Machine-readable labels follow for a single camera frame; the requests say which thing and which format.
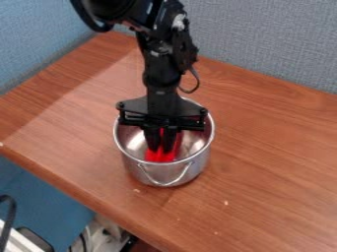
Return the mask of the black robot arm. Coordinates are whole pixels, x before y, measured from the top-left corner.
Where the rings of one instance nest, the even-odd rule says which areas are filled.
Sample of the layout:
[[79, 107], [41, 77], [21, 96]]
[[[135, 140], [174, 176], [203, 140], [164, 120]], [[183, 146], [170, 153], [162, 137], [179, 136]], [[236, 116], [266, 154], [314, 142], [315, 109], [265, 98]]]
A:
[[192, 73], [198, 48], [179, 0], [69, 0], [93, 32], [109, 32], [116, 24], [135, 33], [144, 62], [146, 96], [120, 101], [119, 123], [143, 131], [147, 147], [168, 153], [183, 130], [202, 131], [208, 111], [179, 96], [182, 76]]

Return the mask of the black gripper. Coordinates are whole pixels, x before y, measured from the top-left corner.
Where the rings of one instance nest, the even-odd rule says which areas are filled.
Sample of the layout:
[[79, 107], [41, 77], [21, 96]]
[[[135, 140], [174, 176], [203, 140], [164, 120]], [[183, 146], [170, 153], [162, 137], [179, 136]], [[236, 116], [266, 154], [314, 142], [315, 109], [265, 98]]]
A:
[[[146, 95], [116, 103], [119, 123], [127, 126], [168, 127], [163, 130], [163, 152], [174, 150], [178, 131], [203, 131], [208, 110], [179, 96], [175, 88], [146, 88]], [[155, 152], [160, 144], [160, 129], [143, 130], [147, 147]]]

